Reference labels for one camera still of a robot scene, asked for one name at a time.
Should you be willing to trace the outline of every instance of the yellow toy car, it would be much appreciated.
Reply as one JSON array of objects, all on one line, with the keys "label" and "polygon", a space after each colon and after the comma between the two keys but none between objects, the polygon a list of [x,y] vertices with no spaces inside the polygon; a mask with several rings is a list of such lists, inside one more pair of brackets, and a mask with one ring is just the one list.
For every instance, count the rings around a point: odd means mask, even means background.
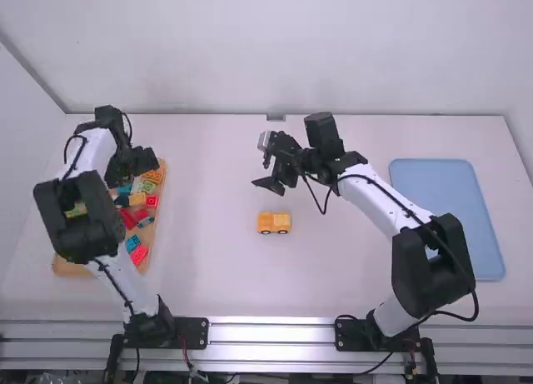
[{"label": "yellow toy car", "polygon": [[291,230],[291,214],[289,212],[261,212],[257,218],[257,231],[261,234],[287,234]]}]

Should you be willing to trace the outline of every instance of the wooden tray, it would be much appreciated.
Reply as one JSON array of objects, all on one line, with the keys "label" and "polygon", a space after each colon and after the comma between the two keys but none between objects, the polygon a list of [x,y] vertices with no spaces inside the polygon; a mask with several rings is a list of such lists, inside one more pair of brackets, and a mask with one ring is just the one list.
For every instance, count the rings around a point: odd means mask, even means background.
[{"label": "wooden tray", "polygon": [[[156,187],[156,190],[151,195],[157,195],[159,196],[159,205],[157,208],[146,208],[150,214],[155,220],[152,224],[149,224],[146,227],[139,228],[134,227],[132,230],[126,231],[126,239],[133,236],[134,234],[137,234],[138,237],[141,239],[141,244],[145,247],[148,247],[148,254],[145,256],[144,260],[137,266],[137,271],[141,274],[144,274],[145,271],[148,269],[148,266],[150,265],[150,256],[152,255],[152,249],[154,244],[154,237],[156,232],[156,225],[157,225],[157,212],[159,211],[159,208],[161,207],[162,202],[162,192],[163,187],[165,184],[165,178],[167,176],[167,164],[165,161],[163,161],[161,158],[158,159],[159,161],[159,167],[162,169],[163,172],[163,179],[161,181],[161,184],[158,184]],[[141,209],[142,207],[130,207],[128,208],[130,211],[136,211],[138,209]],[[62,257],[60,257],[57,254],[54,254],[53,262],[52,262],[52,270],[56,276],[60,277],[93,277],[92,273],[88,271],[83,265],[76,265],[74,263],[69,263]]]}]

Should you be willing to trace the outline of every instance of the white wall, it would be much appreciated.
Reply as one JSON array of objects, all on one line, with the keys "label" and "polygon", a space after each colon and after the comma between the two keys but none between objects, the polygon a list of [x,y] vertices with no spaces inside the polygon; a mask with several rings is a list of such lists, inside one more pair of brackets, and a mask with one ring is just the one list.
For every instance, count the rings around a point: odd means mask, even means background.
[{"label": "white wall", "polygon": [[71,112],[504,114],[531,176],[532,2],[0,0],[0,31]]},{"label": "white wall", "polygon": [[65,115],[0,43],[0,277],[17,245]]}]

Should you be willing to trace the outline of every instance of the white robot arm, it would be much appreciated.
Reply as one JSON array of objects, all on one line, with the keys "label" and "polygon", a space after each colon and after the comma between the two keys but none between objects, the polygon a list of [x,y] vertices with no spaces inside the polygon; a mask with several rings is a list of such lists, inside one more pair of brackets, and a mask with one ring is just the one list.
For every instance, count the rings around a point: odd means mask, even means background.
[{"label": "white robot arm", "polygon": [[[474,297],[476,282],[462,225],[447,213],[435,217],[403,197],[376,174],[371,164],[358,152],[345,152],[334,117],[329,112],[304,119],[310,148],[301,148],[284,132],[264,132],[258,148],[264,152],[264,168],[271,157],[276,161],[271,176],[252,184],[283,196],[285,187],[295,187],[299,177],[312,193],[308,179],[326,185],[331,192],[361,209],[391,239],[392,288],[389,299],[370,311],[366,332],[379,348],[468,293]],[[326,204],[322,210],[326,214]],[[428,259],[426,248],[438,250]]]},{"label": "white robot arm", "polygon": [[[159,168],[151,148],[132,147],[122,112],[95,109],[95,121],[80,124],[65,146],[65,167],[34,190],[37,207],[55,251],[83,264],[123,303],[125,337],[158,346],[175,339],[174,318],[162,299],[150,293],[125,247],[126,231],[108,194],[132,177]],[[71,148],[67,157],[67,148]],[[65,211],[84,202],[87,214]]]}]

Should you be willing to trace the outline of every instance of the light blue tray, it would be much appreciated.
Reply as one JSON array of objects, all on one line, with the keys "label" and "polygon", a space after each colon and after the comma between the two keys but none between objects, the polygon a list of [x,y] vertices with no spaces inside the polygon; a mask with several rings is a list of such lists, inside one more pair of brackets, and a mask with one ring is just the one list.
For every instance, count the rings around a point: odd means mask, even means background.
[{"label": "light blue tray", "polygon": [[491,218],[468,161],[395,159],[389,169],[392,186],[402,195],[435,215],[451,212],[461,220],[476,280],[498,281],[505,276]]}]

